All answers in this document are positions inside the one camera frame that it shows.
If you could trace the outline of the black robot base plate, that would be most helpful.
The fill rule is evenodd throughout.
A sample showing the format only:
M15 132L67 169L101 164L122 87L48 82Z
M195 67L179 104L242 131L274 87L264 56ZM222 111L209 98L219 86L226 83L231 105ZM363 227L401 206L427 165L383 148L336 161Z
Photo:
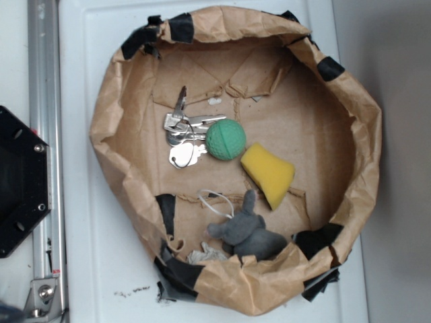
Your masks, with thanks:
M1 257L7 258L51 210L49 146L1 107Z

